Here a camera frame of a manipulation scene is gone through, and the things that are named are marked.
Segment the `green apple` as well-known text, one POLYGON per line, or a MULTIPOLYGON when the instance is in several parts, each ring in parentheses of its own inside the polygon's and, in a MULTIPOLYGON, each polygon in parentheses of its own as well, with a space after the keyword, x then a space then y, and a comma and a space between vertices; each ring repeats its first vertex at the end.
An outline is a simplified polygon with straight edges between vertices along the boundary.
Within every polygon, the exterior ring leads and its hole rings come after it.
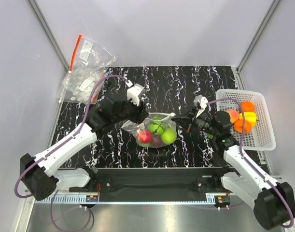
POLYGON ((167 128, 160 135, 160 138, 164 144, 169 145, 176 140, 177 134, 176 134, 176 131, 173 130, 172 128, 167 128))

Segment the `clear bag with white dots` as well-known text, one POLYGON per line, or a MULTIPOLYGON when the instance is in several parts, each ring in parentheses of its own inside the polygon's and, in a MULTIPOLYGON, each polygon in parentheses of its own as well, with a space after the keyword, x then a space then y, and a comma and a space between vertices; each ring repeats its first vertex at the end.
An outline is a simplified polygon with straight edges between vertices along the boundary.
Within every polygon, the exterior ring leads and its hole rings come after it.
POLYGON ((139 146, 160 148, 174 143, 177 139, 175 113, 150 113, 142 123, 128 120, 122 129, 133 135, 139 146))

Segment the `green bell pepper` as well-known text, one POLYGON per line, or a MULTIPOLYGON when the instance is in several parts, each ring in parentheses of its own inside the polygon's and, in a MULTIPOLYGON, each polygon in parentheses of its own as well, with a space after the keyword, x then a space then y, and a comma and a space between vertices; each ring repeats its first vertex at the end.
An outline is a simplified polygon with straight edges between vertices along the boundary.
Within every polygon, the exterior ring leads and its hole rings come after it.
POLYGON ((148 130, 155 136, 161 135, 166 128, 167 123, 159 117, 153 117, 148 124, 148 130))

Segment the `dark purple plum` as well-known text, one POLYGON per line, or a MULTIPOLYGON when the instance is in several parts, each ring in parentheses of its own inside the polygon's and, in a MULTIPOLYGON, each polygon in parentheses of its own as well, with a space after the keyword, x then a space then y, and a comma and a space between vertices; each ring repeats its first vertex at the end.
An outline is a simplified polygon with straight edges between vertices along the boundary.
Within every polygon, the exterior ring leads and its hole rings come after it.
POLYGON ((150 147, 159 148, 159 147, 162 147, 163 145, 164 145, 164 143, 163 143, 160 136, 153 136, 152 137, 152 140, 150 142, 150 147))

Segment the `red yellow pomegranate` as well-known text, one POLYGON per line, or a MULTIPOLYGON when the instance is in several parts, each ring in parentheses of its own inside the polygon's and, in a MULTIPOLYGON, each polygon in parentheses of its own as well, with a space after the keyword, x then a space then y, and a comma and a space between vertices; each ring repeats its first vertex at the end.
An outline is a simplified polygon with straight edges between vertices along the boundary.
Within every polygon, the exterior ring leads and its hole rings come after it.
POLYGON ((137 143, 140 146, 149 146, 152 141, 152 134, 148 130, 142 130, 137 135, 137 143))

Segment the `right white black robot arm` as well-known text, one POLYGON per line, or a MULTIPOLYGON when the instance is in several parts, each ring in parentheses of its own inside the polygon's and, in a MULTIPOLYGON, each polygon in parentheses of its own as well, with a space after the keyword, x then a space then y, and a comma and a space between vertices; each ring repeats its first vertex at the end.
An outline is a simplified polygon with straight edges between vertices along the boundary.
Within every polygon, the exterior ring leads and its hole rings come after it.
POLYGON ((243 150, 231 134, 230 115, 218 111, 209 120, 190 111, 187 116, 173 121, 187 131, 203 131, 211 136, 221 158, 233 169, 222 168, 212 179, 216 191, 229 190, 252 210, 258 223, 266 230, 277 226, 290 228, 295 219, 294 191, 287 182, 279 182, 262 170, 243 150))

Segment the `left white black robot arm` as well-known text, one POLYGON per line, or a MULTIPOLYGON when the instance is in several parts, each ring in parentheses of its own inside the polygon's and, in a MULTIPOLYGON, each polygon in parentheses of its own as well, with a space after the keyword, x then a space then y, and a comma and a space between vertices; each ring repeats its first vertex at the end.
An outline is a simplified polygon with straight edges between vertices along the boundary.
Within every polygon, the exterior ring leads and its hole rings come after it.
POLYGON ((19 183, 23 183, 30 191, 29 196, 38 201, 49 197, 58 187, 93 191, 97 180, 85 169, 72 170, 62 177, 57 176, 57 171, 65 161, 94 143, 106 127, 125 120, 141 123, 149 114, 140 96, 129 91, 125 99, 110 95, 100 106, 88 104, 82 122, 67 136, 35 156, 23 155, 19 161, 20 176, 14 186, 15 195, 23 197, 18 192, 19 183))

